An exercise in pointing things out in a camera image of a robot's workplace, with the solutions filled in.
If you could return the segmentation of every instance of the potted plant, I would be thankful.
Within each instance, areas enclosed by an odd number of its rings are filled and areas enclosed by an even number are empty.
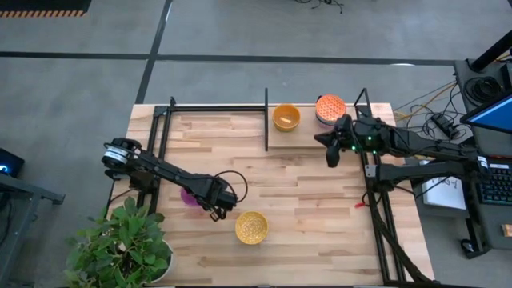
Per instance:
[[[70,287],[134,288],[163,278],[173,266],[172,248],[158,226],[163,215],[147,211],[127,198],[110,219],[89,218],[96,227],[80,230],[81,240],[71,239],[65,271]]]

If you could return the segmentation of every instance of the black floor stripe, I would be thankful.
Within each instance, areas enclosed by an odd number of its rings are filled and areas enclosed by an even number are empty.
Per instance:
[[[143,104],[146,97],[147,87],[150,84],[151,74],[153,73],[154,63],[156,61],[158,49],[162,43],[163,33],[166,29],[167,17],[170,14],[170,7],[173,0],[166,0],[158,23],[157,33],[154,36],[153,45],[151,46],[150,58],[147,60],[144,74],[142,75],[141,85],[138,87],[135,104]]]
[[[235,56],[235,55],[186,55],[160,54],[157,61],[177,62],[268,62],[268,63],[314,63],[314,64],[411,64],[415,66],[453,66],[455,60],[395,59],[395,58],[333,58],[294,56]]]
[[[146,60],[149,54],[118,53],[53,53],[53,52],[0,52],[0,58],[50,58],[50,59],[105,59],[105,60]]]

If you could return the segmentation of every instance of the purple object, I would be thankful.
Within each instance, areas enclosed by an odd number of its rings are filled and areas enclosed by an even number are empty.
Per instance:
[[[195,201],[195,198],[193,196],[190,196],[183,188],[181,191],[181,195],[183,202],[188,206],[199,206],[198,202]]]

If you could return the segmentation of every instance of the concrete floor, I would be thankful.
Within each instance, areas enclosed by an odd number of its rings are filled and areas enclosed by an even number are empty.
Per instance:
[[[148,54],[164,2],[94,0],[84,18],[2,18],[0,51]],[[343,15],[293,0],[174,0],[159,53],[462,59],[512,27],[507,0],[342,2]],[[106,203],[102,143],[124,135],[145,65],[0,58],[0,146],[26,159],[23,179],[66,194],[63,206],[41,207],[15,277],[62,285],[63,241]],[[157,62],[145,103],[171,95],[181,103],[262,102],[265,87],[271,102],[312,102],[325,93],[349,101],[367,87],[374,102],[396,107],[453,78],[447,66]],[[422,215],[422,225],[437,280],[510,286],[511,252],[466,260],[461,221]]]

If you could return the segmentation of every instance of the wooden table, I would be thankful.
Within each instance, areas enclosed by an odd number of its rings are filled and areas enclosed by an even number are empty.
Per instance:
[[[126,133],[128,138],[147,144],[153,109],[153,105],[134,106]],[[172,114],[166,161],[194,173],[237,170],[247,177],[250,187],[246,200],[228,213],[226,220],[212,222],[209,213],[182,202],[179,186],[162,182],[157,211],[166,216],[162,229],[174,248],[177,267],[159,284],[382,283],[370,212],[366,207],[354,208],[365,191],[360,158],[347,152],[342,154],[337,168],[328,168],[325,148],[314,141],[308,142],[314,133],[311,114],[306,113],[310,109],[301,108],[299,127],[304,133],[295,136],[304,140],[294,141],[296,148],[288,148],[283,144],[287,140],[276,138],[283,135],[276,134],[269,121],[268,152],[264,149],[263,113]],[[372,110],[376,117],[394,124],[390,104],[372,104]],[[403,163],[391,156],[382,160]],[[225,179],[234,184],[237,193],[244,191],[237,175],[227,174]],[[112,197],[127,186],[128,181],[118,182]],[[121,205],[123,200],[114,201],[110,208]],[[390,193],[390,202],[401,245],[420,270],[432,278],[414,198],[397,190]],[[270,232],[259,245],[244,245],[234,233],[236,218],[248,210],[262,212],[269,221]],[[388,246],[386,254],[391,264]]]

